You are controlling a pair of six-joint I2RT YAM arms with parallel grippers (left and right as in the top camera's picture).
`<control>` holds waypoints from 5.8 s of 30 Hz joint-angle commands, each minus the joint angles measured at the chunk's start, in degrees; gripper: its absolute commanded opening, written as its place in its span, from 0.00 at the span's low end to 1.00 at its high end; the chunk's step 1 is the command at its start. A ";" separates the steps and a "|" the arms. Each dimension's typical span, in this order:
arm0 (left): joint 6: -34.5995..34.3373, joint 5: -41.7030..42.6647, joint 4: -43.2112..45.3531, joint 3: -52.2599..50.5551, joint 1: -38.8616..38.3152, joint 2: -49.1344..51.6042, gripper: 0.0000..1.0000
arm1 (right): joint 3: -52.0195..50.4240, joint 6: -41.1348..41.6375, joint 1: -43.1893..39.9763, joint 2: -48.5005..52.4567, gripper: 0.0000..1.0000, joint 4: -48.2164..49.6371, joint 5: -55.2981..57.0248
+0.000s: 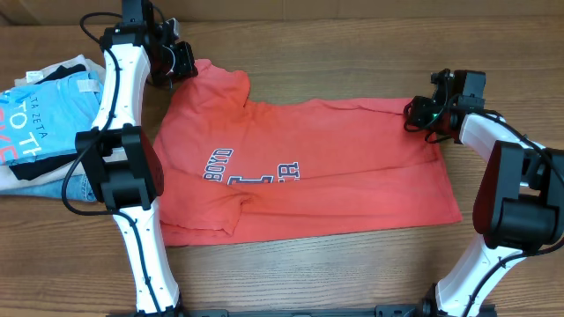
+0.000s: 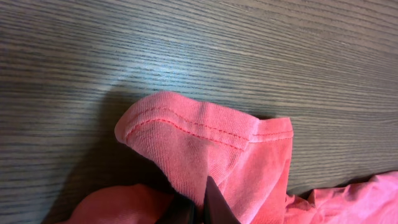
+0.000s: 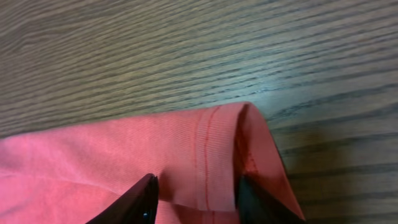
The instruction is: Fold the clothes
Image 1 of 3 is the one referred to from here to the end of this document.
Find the red printed t-shirt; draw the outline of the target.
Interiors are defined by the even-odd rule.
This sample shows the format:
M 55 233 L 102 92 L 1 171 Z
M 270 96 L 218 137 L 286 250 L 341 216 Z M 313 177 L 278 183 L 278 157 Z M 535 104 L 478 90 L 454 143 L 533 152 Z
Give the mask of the red printed t-shirt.
M 154 148 L 170 247 L 448 225 L 462 218 L 441 150 L 404 129 L 404 99 L 253 101 L 207 59 L 176 91 Z

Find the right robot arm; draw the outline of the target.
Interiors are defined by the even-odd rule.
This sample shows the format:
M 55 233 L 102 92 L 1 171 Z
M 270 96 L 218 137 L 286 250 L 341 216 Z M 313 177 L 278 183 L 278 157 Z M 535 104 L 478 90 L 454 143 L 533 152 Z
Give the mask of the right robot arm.
M 494 316 L 485 300 L 519 262 L 563 247 L 563 152 L 531 141 L 483 100 L 444 103 L 417 96 L 404 108 L 405 130 L 453 139 L 487 162 L 473 205 L 475 236 L 455 267 L 418 305 L 390 316 Z

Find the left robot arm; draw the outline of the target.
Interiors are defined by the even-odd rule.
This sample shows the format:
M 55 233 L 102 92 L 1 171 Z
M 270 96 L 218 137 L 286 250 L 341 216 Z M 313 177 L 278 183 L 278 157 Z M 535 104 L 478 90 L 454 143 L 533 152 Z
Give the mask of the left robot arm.
M 141 127 L 145 82 L 173 83 L 197 69 L 178 23 L 131 19 L 100 37 L 106 76 L 100 110 L 90 130 L 76 135 L 78 161 L 104 214 L 116 222 L 136 287 L 136 316 L 185 316 L 160 229 L 162 165 Z

